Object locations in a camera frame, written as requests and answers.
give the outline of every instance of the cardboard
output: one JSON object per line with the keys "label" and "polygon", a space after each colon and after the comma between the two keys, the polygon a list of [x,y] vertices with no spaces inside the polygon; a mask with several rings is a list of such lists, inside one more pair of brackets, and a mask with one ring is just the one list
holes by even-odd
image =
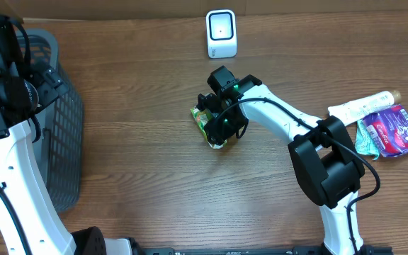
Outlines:
{"label": "cardboard", "polygon": [[408,10],[408,0],[0,0],[0,13],[23,18],[114,20],[203,17],[213,9],[236,15]]}

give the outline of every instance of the wooden tabletop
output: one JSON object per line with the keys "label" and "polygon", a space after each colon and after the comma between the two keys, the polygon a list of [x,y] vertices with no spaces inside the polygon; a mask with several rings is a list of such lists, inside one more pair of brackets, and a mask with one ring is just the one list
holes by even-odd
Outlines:
{"label": "wooden tabletop", "polygon": [[[328,106],[388,89],[400,90],[408,112],[408,11],[237,17],[237,56],[217,60],[207,56],[204,18],[26,27],[55,35],[86,108],[80,200],[60,215],[70,232],[95,225],[106,237],[176,249],[322,243],[319,208],[280,140],[250,123],[216,150],[198,130],[189,109],[221,65],[322,118]],[[382,188],[357,205],[361,236],[408,254],[408,155],[373,166]],[[374,186],[366,171],[361,193]]]}

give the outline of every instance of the purple package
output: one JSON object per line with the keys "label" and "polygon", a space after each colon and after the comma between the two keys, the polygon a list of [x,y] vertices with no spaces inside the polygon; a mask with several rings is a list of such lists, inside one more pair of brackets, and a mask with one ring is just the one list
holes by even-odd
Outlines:
{"label": "purple package", "polygon": [[366,130],[384,157],[408,152],[408,114],[399,104],[364,117]]}

